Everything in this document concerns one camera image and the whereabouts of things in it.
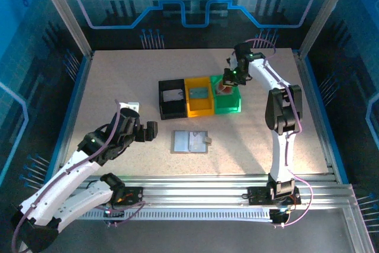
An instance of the plastic bin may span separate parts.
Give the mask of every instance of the plastic bin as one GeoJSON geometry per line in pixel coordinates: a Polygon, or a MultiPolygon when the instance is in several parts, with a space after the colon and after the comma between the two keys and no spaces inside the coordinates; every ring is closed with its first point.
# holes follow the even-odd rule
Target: plastic bin
{"type": "Polygon", "coordinates": [[[187,118],[187,99],[185,96],[184,79],[159,81],[159,111],[162,120],[187,118]],[[167,90],[183,90],[183,100],[164,102],[163,92],[167,90]]]}
{"type": "Polygon", "coordinates": [[[222,75],[211,76],[212,93],[214,97],[215,114],[240,113],[242,99],[238,86],[232,87],[233,92],[230,95],[216,95],[215,85],[222,80],[222,75]]]}
{"type": "Polygon", "coordinates": [[[187,99],[187,114],[189,118],[199,116],[212,116],[214,115],[214,100],[209,77],[200,78],[186,78],[185,96],[187,99]],[[190,98],[190,89],[193,88],[208,88],[208,98],[190,98]]]}

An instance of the green bin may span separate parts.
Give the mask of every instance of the green bin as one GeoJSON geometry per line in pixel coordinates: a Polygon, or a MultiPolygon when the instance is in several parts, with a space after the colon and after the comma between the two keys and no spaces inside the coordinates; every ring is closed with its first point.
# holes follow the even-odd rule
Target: green bin
{"type": "Polygon", "coordinates": [[[241,94],[238,86],[232,87],[233,92],[230,95],[216,95],[215,85],[222,80],[222,75],[211,76],[212,92],[214,97],[215,114],[231,114],[241,112],[241,94]]]}

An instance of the speckled tabletop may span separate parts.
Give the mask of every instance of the speckled tabletop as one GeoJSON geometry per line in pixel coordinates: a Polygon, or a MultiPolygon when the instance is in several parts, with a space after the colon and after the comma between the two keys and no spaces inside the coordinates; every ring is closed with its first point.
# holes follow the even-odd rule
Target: speckled tabletop
{"type": "MultiPolygon", "coordinates": [[[[153,142],[134,142],[95,175],[265,174],[272,161],[272,137],[264,114],[267,92],[257,81],[239,87],[242,112],[190,119],[160,120],[158,81],[219,75],[232,49],[97,51],[89,71],[69,152],[88,132],[109,123],[115,99],[140,103],[142,123],[157,121],[153,142]],[[206,130],[207,154],[171,154],[173,130],[206,130]]],[[[254,50],[266,56],[271,49],[254,50]]],[[[288,82],[302,86],[291,49],[278,49],[270,65],[288,82]]],[[[294,172],[327,172],[325,158],[303,92],[303,132],[295,139],[294,172]]]]}

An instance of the yellow bin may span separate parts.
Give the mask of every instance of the yellow bin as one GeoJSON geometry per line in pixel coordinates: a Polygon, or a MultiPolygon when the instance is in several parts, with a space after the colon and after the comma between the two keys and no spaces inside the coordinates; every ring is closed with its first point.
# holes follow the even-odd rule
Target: yellow bin
{"type": "Polygon", "coordinates": [[[187,113],[189,118],[214,115],[214,99],[210,77],[184,79],[187,113]],[[193,88],[208,88],[208,98],[190,98],[193,88]]]}

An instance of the black bin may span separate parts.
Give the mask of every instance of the black bin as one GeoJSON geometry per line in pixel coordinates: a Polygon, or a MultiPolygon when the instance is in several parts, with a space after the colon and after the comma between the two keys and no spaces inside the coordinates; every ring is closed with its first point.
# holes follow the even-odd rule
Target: black bin
{"type": "Polygon", "coordinates": [[[184,79],[159,81],[159,111],[162,120],[187,118],[187,101],[185,99],[184,79]],[[178,101],[163,101],[163,92],[181,89],[183,99],[178,101]]]}

